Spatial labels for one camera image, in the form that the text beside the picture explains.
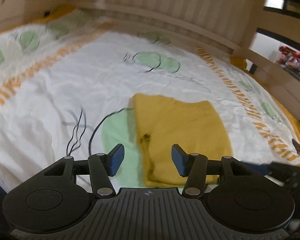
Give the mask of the mustard yellow knit sweater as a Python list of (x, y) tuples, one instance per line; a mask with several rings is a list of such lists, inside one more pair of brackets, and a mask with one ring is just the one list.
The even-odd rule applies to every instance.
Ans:
[(171, 158), (174, 144), (212, 160), (233, 155), (228, 133), (210, 102), (138, 93), (132, 104), (146, 187), (184, 186), (186, 179), (179, 176)]

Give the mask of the red clothes pile in doorway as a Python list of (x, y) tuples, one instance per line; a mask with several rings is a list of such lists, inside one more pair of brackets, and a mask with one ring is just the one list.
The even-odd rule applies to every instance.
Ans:
[(278, 52), (280, 55), (276, 60), (276, 64), (300, 81), (300, 51), (288, 46), (280, 46)]

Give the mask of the white leaf-print bed cover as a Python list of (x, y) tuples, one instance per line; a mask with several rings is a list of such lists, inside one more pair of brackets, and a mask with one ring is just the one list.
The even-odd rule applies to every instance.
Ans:
[(299, 142), (271, 95), (226, 57), (143, 25), (83, 11), (0, 34), (0, 186), (10, 191), (62, 157), (123, 144), (116, 188), (144, 187), (135, 94), (208, 101), (233, 157), (300, 166)]

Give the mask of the beige striped wooden headboard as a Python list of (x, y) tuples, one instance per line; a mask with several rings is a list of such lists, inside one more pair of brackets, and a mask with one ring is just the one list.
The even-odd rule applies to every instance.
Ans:
[(250, 19), (264, 0), (0, 0), (0, 32), (66, 4), (173, 31), (231, 54), (252, 39)]

